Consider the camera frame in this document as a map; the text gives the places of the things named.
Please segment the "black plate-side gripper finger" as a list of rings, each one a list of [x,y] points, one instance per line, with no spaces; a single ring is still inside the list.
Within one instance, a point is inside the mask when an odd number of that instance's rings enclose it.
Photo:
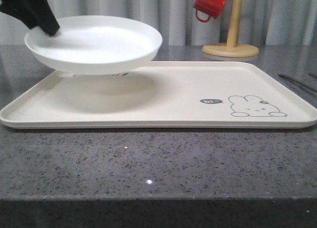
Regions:
[[[49,36],[60,29],[47,0],[0,0],[0,11],[20,20],[29,29],[40,27]]]

